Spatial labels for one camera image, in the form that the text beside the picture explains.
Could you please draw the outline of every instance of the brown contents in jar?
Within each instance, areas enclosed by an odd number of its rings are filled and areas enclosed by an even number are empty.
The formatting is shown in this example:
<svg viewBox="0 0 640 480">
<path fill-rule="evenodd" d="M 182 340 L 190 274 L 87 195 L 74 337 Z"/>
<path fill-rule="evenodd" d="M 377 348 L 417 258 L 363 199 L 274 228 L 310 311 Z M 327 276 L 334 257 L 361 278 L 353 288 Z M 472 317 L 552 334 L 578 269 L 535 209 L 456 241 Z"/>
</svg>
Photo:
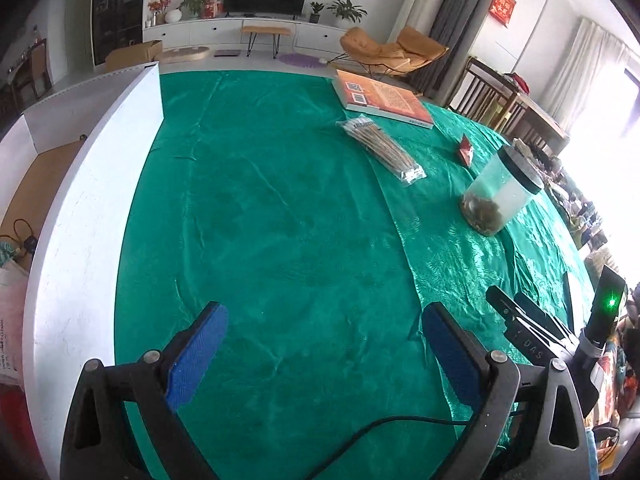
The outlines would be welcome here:
<svg viewBox="0 0 640 480">
<path fill-rule="evenodd" d="M 492 200 L 465 193 L 460 200 L 460 209 L 469 225 L 481 235 L 493 236 L 502 228 L 502 215 Z"/>
</svg>

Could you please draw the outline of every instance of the orange lounge chair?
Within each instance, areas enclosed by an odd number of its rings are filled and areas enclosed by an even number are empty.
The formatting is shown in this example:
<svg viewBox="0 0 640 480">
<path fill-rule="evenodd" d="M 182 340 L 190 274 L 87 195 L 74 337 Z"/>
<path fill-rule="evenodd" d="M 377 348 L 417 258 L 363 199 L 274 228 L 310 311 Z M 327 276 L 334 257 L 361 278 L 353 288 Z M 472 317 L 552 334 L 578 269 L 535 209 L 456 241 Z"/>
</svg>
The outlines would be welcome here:
<svg viewBox="0 0 640 480">
<path fill-rule="evenodd" d="M 396 43 L 387 44 L 379 44 L 361 28 L 353 27 L 340 38 L 340 44 L 345 54 L 334 60 L 350 57 L 360 63 L 370 76 L 373 73 L 408 74 L 444 56 L 449 49 L 411 27 L 400 32 Z"/>
</svg>

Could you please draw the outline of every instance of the plastic jar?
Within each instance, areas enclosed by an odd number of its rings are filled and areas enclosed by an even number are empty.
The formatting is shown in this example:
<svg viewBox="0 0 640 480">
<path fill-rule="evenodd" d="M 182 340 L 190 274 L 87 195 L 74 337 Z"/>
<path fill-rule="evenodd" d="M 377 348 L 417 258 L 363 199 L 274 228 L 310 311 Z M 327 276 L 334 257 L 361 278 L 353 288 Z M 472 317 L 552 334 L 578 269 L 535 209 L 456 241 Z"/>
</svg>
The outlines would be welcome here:
<svg viewBox="0 0 640 480">
<path fill-rule="evenodd" d="M 543 187 L 531 163 L 511 146 L 503 146 L 467 188 L 460 208 L 471 227 L 493 236 Z"/>
</svg>

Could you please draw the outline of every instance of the orange book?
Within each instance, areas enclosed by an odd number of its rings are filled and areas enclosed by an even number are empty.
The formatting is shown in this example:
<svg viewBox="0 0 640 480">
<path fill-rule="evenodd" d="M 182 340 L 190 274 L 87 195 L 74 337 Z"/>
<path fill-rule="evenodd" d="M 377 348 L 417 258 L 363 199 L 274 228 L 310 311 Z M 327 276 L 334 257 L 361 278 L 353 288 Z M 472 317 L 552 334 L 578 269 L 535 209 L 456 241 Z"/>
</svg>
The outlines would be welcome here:
<svg viewBox="0 0 640 480">
<path fill-rule="evenodd" d="M 409 90 L 337 70 L 334 89 L 347 110 L 433 128 L 427 108 Z"/>
</svg>

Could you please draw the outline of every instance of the round white vase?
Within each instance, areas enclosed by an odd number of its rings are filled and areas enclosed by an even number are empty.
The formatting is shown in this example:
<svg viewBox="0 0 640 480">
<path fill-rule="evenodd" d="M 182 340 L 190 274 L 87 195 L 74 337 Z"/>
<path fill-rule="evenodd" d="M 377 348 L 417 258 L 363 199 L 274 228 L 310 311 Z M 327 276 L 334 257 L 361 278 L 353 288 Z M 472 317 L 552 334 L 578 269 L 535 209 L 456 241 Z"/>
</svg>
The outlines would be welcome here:
<svg viewBox="0 0 640 480">
<path fill-rule="evenodd" d="M 180 9 L 170 10 L 164 15 L 164 20 L 167 23 L 179 22 L 182 17 L 182 11 Z"/>
<path fill-rule="evenodd" d="M 335 26 L 341 28 L 342 30 L 349 30 L 350 28 L 357 27 L 358 25 L 351 20 L 336 17 Z"/>
</svg>

